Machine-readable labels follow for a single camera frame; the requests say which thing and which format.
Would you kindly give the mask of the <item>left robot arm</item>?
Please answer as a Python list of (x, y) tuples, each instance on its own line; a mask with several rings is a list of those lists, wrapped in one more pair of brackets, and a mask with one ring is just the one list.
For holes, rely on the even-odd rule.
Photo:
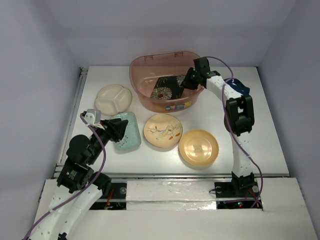
[(129, 122), (120, 118), (100, 120), (89, 111), (80, 114), (80, 119), (92, 135), (71, 139), (47, 212), (33, 224), (26, 240), (68, 240), (91, 206), (110, 194), (111, 178), (102, 168), (94, 171), (91, 165), (99, 155), (106, 161), (106, 144), (122, 140)]

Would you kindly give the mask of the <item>black floral square plate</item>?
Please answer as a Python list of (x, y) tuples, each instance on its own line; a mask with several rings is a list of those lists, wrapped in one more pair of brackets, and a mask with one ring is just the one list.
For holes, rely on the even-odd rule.
[(159, 77), (150, 95), (156, 100), (174, 100), (182, 97), (184, 89), (181, 86), (185, 75)]

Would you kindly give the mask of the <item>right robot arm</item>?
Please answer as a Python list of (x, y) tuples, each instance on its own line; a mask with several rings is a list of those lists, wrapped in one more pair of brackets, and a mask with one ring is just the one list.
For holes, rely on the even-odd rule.
[(202, 86), (222, 102), (224, 125), (232, 141), (233, 167), (229, 182), (216, 182), (210, 192), (217, 198), (228, 202), (258, 201), (260, 192), (252, 170), (252, 158), (249, 150), (250, 133), (255, 124), (253, 98), (250, 88), (231, 76), (223, 77), (211, 70), (208, 57), (196, 58), (181, 85), (185, 89), (195, 90)]

